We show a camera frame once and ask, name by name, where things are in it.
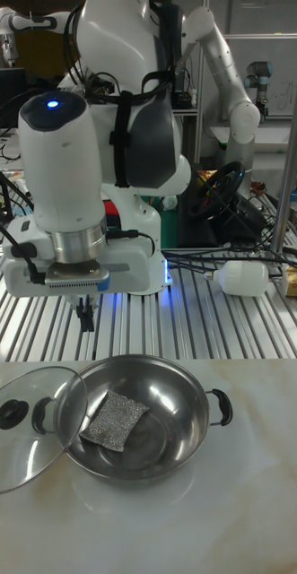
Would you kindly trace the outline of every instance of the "silver metal cylinder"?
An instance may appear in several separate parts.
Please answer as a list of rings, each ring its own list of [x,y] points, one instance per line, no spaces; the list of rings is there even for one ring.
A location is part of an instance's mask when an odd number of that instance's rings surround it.
[[[70,233],[51,232],[58,263],[82,263],[94,259],[104,249],[107,222],[104,217],[99,225]]]
[[[279,199],[275,229],[271,249],[281,252],[284,244],[284,236],[288,222],[290,209],[290,195],[295,187],[297,174],[297,92],[293,110],[291,133],[288,140],[286,163],[284,166],[283,189]]]

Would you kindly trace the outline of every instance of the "glass lid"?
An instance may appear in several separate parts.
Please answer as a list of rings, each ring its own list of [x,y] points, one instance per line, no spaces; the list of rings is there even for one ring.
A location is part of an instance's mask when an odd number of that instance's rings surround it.
[[[83,379],[46,367],[0,388],[0,494],[27,483],[72,443],[87,409]]]

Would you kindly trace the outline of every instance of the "black pot handle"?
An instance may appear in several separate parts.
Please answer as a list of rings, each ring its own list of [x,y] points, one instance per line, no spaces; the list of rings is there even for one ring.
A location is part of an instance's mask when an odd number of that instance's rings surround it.
[[[45,409],[46,409],[46,405],[48,403],[50,403],[52,399],[50,398],[50,396],[44,396],[44,398],[41,398],[34,406],[34,410],[32,411],[32,416],[31,416],[31,424],[32,424],[32,428],[38,433],[38,434],[47,434],[47,430],[43,427],[43,422],[45,419]]]
[[[233,418],[233,409],[230,399],[223,391],[219,390],[218,388],[213,388],[212,391],[206,392],[207,395],[210,393],[213,393],[215,396],[218,397],[219,406],[223,414],[223,417],[220,420],[220,422],[211,422],[210,427],[214,427],[218,424],[221,424],[222,427],[225,427],[225,425],[229,424],[229,422],[231,422]]]

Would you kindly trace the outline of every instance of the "black lid knob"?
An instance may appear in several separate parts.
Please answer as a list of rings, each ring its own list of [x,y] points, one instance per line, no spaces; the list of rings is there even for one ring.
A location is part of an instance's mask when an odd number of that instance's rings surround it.
[[[0,406],[0,429],[8,431],[16,427],[26,417],[29,405],[25,401],[11,399]]]

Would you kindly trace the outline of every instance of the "white cylinder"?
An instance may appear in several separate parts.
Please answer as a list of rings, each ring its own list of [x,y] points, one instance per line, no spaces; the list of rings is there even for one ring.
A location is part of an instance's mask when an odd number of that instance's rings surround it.
[[[47,131],[20,116],[19,136],[38,227],[70,233],[99,225],[105,217],[100,152],[88,106],[79,117]]]
[[[213,280],[228,295],[259,297],[268,286],[268,270],[260,261],[227,261],[213,273]]]

